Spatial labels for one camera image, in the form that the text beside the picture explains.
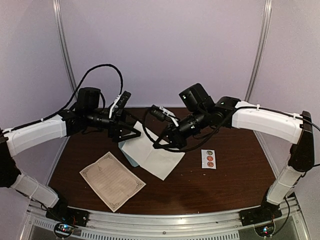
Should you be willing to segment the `beige ornate letter paper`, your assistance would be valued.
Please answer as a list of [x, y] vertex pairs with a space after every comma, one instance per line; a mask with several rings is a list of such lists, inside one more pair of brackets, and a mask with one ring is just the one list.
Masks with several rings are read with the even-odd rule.
[[185, 153], [155, 149], [153, 143], [144, 133], [142, 124], [137, 121], [134, 128], [141, 131], [141, 136], [126, 140], [122, 149], [132, 157], [141, 168], [162, 181], [165, 180], [178, 165]]

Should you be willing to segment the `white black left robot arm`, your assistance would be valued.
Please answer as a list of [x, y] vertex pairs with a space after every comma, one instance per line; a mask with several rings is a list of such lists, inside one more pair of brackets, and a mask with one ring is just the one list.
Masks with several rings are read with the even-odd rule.
[[14, 157], [34, 146], [54, 139], [84, 133], [87, 128], [97, 132], [107, 130], [108, 137], [119, 143], [141, 136], [141, 132], [126, 121], [124, 110], [131, 93], [124, 91], [116, 97], [109, 108], [99, 108], [105, 103], [100, 89], [84, 87], [78, 92], [77, 101], [69, 108], [62, 109], [46, 119], [23, 127], [8, 128], [0, 132], [0, 186], [12, 188], [34, 201], [61, 222], [72, 218], [67, 200], [52, 188], [40, 184], [34, 178], [18, 169]]

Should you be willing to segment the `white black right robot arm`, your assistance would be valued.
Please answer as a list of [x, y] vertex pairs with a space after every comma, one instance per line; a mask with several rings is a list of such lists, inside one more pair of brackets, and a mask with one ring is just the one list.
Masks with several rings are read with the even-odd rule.
[[179, 96], [191, 114], [169, 124], [153, 143], [155, 149], [184, 152], [187, 139], [207, 127], [212, 127], [214, 133], [221, 127], [252, 130], [292, 144], [286, 165], [256, 210], [259, 220], [268, 220], [299, 179], [315, 165], [311, 114], [281, 112], [228, 96], [214, 102], [200, 83], [185, 89]]

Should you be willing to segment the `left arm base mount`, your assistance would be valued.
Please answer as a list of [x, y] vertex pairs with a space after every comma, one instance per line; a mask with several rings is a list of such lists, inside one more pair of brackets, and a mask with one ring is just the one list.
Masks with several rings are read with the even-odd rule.
[[89, 212], [86, 210], [68, 207], [64, 216], [57, 210], [48, 208], [45, 217], [56, 221], [53, 227], [54, 235], [61, 240], [71, 237], [80, 227], [86, 227], [89, 220]]

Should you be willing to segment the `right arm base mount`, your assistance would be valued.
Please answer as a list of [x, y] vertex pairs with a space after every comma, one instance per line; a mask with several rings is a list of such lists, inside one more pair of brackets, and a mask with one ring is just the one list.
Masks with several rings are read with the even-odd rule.
[[282, 215], [282, 211], [278, 207], [264, 206], [248, 208], [239, 212], [242, 226], [253, 225], [255, 233], [262, 238], [270, 237], [275, 232], [274, 220]]

